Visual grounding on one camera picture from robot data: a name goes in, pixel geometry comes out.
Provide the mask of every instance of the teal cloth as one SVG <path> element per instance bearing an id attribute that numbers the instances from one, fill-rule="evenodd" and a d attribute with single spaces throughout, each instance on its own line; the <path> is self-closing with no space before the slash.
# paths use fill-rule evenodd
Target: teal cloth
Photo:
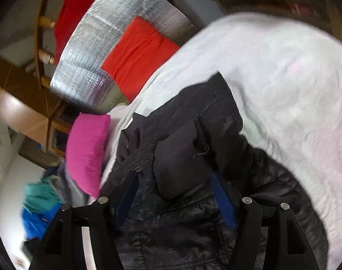
<path id="1" fill-rule="evenodd" d="M 43 213 L 49 211 L 57 203 L 62 203 L 62 201 L 48 183 L 48 178 L 43 178 L 41 182 L 26 185 L 23 206 L 28 212 L 32 214 Z"/>

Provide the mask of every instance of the white blanket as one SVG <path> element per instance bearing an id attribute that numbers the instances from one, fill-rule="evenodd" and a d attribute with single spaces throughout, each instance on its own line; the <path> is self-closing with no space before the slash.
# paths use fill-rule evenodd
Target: white blanket
<path id="1" fill-rule="evenodd" d="M 214 22 L 148 80 L 109 143 L 101 185 L 121 129 L 186 86 L 219 71 L 244 121 L 242 134 L 287 167 L 309 194 L 329 241 L 328 269 L 342 261 L 342 44 L 309 25 L 241 13 Z"/>

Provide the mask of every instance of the wooden frame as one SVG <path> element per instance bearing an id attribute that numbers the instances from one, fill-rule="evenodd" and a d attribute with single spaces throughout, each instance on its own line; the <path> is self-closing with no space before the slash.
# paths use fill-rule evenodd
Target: wooden frame
<path id="1" fill-rule="evenodd" d="M 50 121 L 50 127 L 48 129 L 48 141 L 47 141 L 47 150 L 63 158 L 65 157 L 65 153 L 53 146 L 53 134 L 55 133 L 55 130 L 66 133 L 67 135 L 70 133 L 72 125 L 60 119 L 60 116 L 66 107 L 67 107 L 67 103 L 60 104 L 58 109 L 53 114 L 53 117 L 51 118 L 51 121 Z"/>
<path id="2" fill-rule="evenodd" d="M 42 80 L 45 77 L 44 64 L 55 64 L 54 57 L 42 50 L 43 30 L 44 28 L 53 29 L 56 22 L 45 16 L 48 0 L 41 0 L 38 15 L 36 17 L 35 35 L 34 35 L 34 60 L 36 68 L 36 77 L 38 78 L 39 88 L 49 88 L 47 81 Z"/>

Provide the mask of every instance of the red cloth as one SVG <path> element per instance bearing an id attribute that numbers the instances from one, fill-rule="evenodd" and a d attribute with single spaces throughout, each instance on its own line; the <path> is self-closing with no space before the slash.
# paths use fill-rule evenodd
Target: red cloth
<path id="1" fill-rule="evenodd" d="M 102 69 L 131 102 L 151 75 L 178 49 L 178 45 L 162 36 L 151 24 L 136 17 L 102 64 Z"/>
<path id="2" fill-rule="evenodd" d="M 60 60 L 63 49 L 70 39 L 77 24 L 89 9 L 94 0 L 64 0 L 54 27 L 56 39 L 56 61 Z"/>

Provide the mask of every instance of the wooden chair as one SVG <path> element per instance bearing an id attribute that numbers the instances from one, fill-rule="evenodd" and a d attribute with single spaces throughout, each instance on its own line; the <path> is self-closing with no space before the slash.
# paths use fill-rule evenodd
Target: wooden chair
<path id="1" fill-rule="evenodd" d="M 35 74 L 39 81 L 39 88 L 49 88 L 51 79 L 44 73 L 44 65 L 55 64 L 54 57 L 43 50 L 43 32 L 45 29 L 52 30 L 56 22 L 45 16 L 48 0 L 41 0 L 36 17 L 34 37 Z"/>

